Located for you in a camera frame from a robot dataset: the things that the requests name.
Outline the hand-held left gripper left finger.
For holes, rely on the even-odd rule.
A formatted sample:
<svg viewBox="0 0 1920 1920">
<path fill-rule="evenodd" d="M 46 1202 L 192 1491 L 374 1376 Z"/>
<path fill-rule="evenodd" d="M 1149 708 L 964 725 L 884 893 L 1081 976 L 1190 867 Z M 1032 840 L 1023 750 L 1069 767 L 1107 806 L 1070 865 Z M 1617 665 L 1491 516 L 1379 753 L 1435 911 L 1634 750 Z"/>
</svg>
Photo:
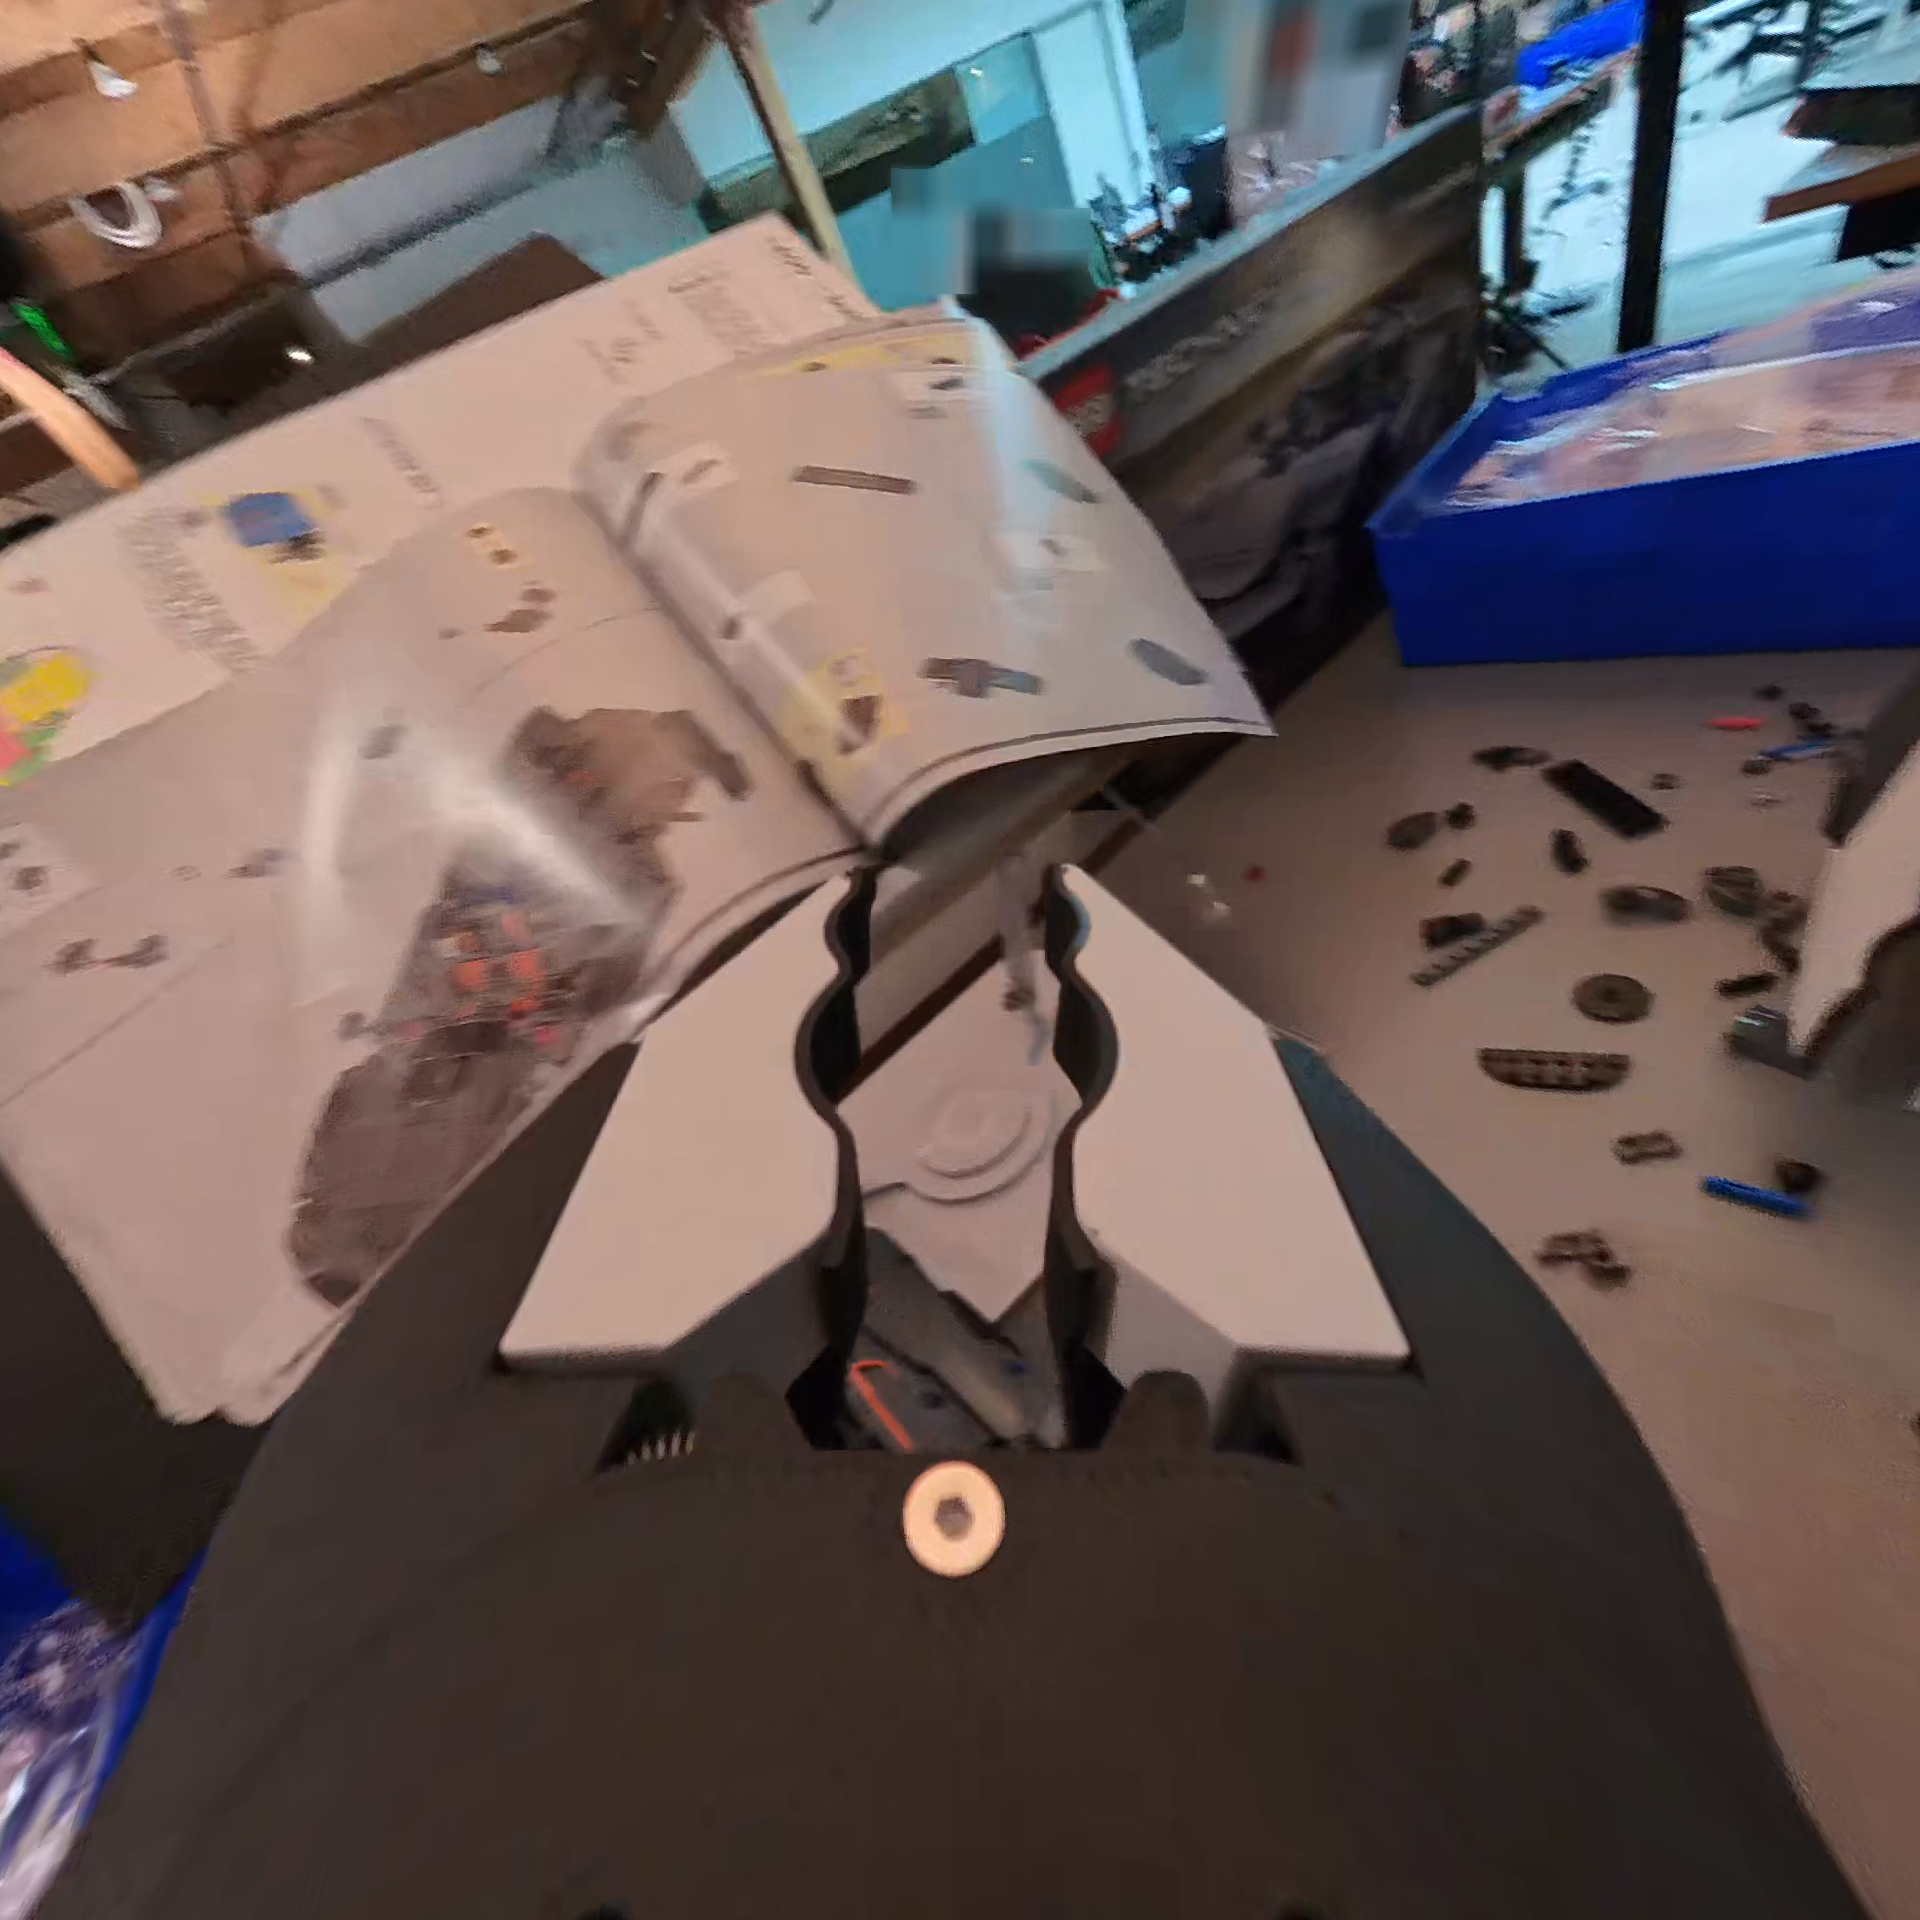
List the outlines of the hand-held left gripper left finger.
<svg viewBox="0 0 1920 1920">
<path fill-rule="evenodd" d="M 727 1380 L 834 1420 L 868 1308 L 859 1153 L 877 875 L 832 876 L 643 1033 L 500 1364 L 620 1389 L 604 1449 L 694 1449 Z"/>
</svg>

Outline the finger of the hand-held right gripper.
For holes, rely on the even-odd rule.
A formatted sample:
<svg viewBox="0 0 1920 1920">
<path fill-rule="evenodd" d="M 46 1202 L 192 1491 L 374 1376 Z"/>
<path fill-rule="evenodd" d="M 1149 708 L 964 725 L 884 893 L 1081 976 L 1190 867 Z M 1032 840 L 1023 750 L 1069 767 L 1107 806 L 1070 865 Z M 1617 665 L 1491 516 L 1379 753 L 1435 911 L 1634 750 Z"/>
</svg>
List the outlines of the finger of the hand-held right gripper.
<svg viewBox="0 0 1920 1920">
<path fill-rule="evenodd" d="M 1788 994 L 1798 1054 L 1822 1054 L 1867 1003 L 1879 954 L 1916 929 L 1918 781 L 1888 778 L 1829 851 Z"/>
</svg>

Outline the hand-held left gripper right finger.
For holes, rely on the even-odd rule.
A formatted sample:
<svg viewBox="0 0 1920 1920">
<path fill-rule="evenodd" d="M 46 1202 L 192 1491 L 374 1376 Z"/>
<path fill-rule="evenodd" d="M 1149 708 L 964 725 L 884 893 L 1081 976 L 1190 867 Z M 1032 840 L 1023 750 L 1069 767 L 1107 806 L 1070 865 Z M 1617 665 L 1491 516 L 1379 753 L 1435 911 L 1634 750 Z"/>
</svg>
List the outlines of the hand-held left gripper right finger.
<svg viewBox="0 0 1920 1920">
<path fill-rule="evenodd" d="M 1086 868 L 1044 885 L 1052 1150 L 1044 1313 L 1075 1445 L 1151 1376 L 1213 1441 L 1280 1373 L 1394 1376 L 1413 1341 L 1278 1035 Z"/>
</svg>

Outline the grey lego sports car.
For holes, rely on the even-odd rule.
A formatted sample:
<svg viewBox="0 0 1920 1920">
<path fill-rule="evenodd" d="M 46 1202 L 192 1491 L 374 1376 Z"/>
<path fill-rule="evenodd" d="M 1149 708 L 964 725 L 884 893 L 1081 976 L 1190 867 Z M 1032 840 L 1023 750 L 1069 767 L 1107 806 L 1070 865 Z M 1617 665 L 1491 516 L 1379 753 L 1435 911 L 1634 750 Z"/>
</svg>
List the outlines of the grey lego sports car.
<svg viewBox="0 0 1920 1920">
<path fill-rule="evenodd" d="M 1069 1445 L 1041 1287 L 989 1319 L 884 1233 L 870 1229 L 864 1253 L 867 1308 L 843 1383 L 849 1449 L 959 1456 Z"/>
</svg>

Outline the lego instruction book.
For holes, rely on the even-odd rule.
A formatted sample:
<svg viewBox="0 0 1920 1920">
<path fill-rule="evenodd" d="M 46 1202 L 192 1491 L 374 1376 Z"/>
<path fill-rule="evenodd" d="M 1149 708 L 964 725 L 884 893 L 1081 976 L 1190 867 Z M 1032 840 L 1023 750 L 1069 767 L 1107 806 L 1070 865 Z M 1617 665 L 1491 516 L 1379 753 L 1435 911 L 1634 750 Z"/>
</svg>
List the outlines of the lego instruction book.
<svg viewBox="0 0 1920 1920">
<path fill-rule="evenodd" d="M 1030 763 L 1261 739 L 957 306 L 564 402 L 417 366 L 22 555 L 4 1173 L 168 1425 L 268 1420 L 763 915 Z"/>
</svg>

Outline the scatter of dark lego pieces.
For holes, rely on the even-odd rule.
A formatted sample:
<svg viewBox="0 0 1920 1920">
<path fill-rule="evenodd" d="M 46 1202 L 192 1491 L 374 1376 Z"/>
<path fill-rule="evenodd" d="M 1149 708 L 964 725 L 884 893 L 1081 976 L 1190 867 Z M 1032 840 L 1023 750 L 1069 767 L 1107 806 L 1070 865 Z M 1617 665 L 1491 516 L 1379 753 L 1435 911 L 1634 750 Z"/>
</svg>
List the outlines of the scatter of dark lego pieces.
<svg viewBox="0 0 1920 1920">
<path fill-rule="evenodd" d="M 1762 778 L 1794 765 L 1819 761 L 1837 761 L 1844 774 L 1857 770 L 1867 745 L 1865 727 L 1843 725 L 1819 705 L 1807 700 L 1791 702 L 1780 710 L 1780 719 L 1788 723 L 1791 735 L 1743 758 L 1743 778 Z M 1522 741 L 1493 742 L 1470 757 L 1473 765 L 1484 773 L 1530 773 L 1540 781 L 1549 765 L 1567 758 L 1581 757 L 1554 757 Z M 1470 832 L 1476 829 L 1476 820 L 1476 805 L 1470 800 L 1447 808 L 1416 808 L 1383 829 L 1380 845 L 1388 852 L 1424 852 L 1447 834 Z M 1791 888 L 1771 886 L 1764 875 L 1752 867 L 1740 862 L 1707 867 L 1701 870 L 1692 893 L 1654 882 L 1621 881 L 1605 886 L 1599 895 L 1600 916 L 1613 927 L 1686 924 L 1701 906 L 1743 924 L 1764 954 L 1762 968 L 1723 980 L 1716 986 L 1716 996 L 1762 996 L 1798 979 L 1813 902 Z"/>
</svg>

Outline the black long studded lego plate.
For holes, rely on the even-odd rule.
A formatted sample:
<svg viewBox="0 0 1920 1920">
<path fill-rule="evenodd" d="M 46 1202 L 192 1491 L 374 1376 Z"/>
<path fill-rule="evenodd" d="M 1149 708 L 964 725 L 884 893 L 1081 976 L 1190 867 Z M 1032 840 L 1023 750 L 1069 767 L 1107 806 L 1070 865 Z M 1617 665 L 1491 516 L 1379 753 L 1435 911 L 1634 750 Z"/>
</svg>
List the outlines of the black long studded lego plate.
<svg viewBox="0 0 1920 1920">
<path fill-rule="evenodd" d="M 1550 763 L 1543 770 L 1543 781 L 1554 795 L 1621 840 L 1643 843 L 1669 829 L 1669 816 L 1662 811 L 1586 761 Z"/>
</svg>

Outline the dark grey long lego plate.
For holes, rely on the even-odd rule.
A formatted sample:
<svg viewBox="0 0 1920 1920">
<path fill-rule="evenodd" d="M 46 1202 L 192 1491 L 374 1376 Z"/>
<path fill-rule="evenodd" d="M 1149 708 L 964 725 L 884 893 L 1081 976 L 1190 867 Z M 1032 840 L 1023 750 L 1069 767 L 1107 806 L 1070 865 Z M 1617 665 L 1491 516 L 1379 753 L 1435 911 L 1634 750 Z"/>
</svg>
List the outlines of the dark grey long lego plate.
<svg viewBox="0 0 1920 1920">
<path fill-rule="evenodd" d="M 1481 924 L 1461 941 L 1447 944 L 1418 968 L 1408 974 L 1408 982 L 1418 991 L 1435 991 L 1450 982 L 1456 974 L 1474 967 L 1493 953 L 1507 949 L 1515 941 L 1543 927 L 1546 913 L 1533 905 L 1522 905 L 1493 922 Z"/>
</svg>

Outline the lego set box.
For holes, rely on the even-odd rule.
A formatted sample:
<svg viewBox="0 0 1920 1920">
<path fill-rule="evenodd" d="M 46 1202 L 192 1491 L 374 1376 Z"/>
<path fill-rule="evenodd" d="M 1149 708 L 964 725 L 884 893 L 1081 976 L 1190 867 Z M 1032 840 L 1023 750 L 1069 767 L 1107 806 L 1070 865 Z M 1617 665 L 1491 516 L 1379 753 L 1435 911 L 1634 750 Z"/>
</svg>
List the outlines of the lego set box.
<svg viewBox="0 0 1920 1920">
<path fill-rule="evenodd" d="M 1024 364 L 1271 708 L 1379 616 L 1368 523 L 1476 398 L 1483 176 L 1444 111 Z"/>
</svg>

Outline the white rounded board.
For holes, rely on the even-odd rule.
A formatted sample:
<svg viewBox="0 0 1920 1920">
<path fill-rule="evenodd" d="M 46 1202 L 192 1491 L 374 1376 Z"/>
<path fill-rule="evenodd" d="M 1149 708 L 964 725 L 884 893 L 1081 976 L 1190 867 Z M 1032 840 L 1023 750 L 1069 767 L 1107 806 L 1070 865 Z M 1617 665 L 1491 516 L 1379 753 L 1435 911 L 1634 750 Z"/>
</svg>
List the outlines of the white rounded board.
<svg viewBox="0 0 1920 1920">
<path fill-rule="evenodd" d="M 1001 1067 L 1024 1060 L 1024 1030 L 1018 1016 L 1003 1008 L 1003 991 L 998 972 L 970 984 L 852 1091 L 841 1108 L 846 1127 L 851 1128 L 852 1096 L 877 1077 L 887 1073 L 903 1077 L 905 1068 L 895 1064 L 900 1059 L 915 1068 Z M 1007 1314 L 1043 1276 L 1054 1149 L 1079 1107 L 1066 1073 L 1052 1057 L 1058 994 L 1050 984 L 1043 984 L 1041 993 L 1049 1005 L 1052 1028 L 1043 1060 L 1056 1070 L 1061 1091 L 1061 1125 L 1043 1167 L 1003 1196 L 952 1208 L 903 1192 L 867 1196 L 863 1191 L 868 1229 L 898 1243 L 937 1287 L 957 1293 L 990 1320 Z"/>
</svg>

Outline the clear plastic parts bags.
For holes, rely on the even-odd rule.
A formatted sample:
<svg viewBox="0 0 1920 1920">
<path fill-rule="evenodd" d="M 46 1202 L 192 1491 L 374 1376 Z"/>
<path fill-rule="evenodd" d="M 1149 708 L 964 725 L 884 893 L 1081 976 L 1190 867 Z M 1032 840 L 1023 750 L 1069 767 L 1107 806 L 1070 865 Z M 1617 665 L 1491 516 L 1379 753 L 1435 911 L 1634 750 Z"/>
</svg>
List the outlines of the clear plastic parts bags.
<svg viewBox="0 0 1920 1920">
<path fill-rule="evenodd" d="M 133 1727 L 144 1633 L 68 1601 L 3 1661 L 3 1917 L 35 1917 Z"/>
<path fill-rule="evenodd" d="M 1502 511 L 1916 438 L 1909 271 L 1780 320 L 1561 375 L 1504 407 L 1441 500 Z"/>
</svg>

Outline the wooden background table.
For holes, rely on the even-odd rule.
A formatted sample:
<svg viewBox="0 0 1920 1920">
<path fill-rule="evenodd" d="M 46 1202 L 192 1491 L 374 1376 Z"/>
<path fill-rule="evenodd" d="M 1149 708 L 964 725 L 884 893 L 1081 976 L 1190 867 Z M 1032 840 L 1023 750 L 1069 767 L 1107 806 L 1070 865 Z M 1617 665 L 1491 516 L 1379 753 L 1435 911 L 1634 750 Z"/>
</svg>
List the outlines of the wooden background table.
<svg viewBox="0 0 1920 1920">
<path fill-rule="evenodd" d="M 1820 70 L 1803 85 L 1787 125 L 1813 159 L 1772 193 L 1767 225 L 1909 194 L 1918 182 L 1916 43 Z"/>
</svg>

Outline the black device with green light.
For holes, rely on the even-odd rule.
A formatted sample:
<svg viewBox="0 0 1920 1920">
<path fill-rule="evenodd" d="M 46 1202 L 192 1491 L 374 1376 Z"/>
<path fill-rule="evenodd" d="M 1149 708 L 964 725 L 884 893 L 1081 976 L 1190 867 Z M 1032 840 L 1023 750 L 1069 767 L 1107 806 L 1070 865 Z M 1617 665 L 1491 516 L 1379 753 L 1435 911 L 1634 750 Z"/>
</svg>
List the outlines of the black device with green light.
<svg viewBox="0 0 1920 1920">
<path fill-rule="evenodd" d="M 3 348 L 55 384 L 80 372 L 78 358 L 37 301 L 37 271 L 28 249 L 3 218 Z"/>
</svg>

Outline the black vertical post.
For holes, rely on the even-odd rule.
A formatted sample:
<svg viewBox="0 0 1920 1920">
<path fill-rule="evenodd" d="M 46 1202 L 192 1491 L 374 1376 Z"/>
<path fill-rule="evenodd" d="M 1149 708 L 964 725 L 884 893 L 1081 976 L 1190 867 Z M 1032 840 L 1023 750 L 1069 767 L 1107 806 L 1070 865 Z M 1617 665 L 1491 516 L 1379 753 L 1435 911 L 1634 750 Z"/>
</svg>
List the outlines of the black vertical post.
<svg viewBox="0 0 1920 1920">
<path fill-rule="evenodd" d="M 1688 3 L 1645 3 L 1637 67 L 1634 154 L 1614 350 L 1654 345 L 1661 327 L 1669 193 L 1688 33 Z"/>
</svg>

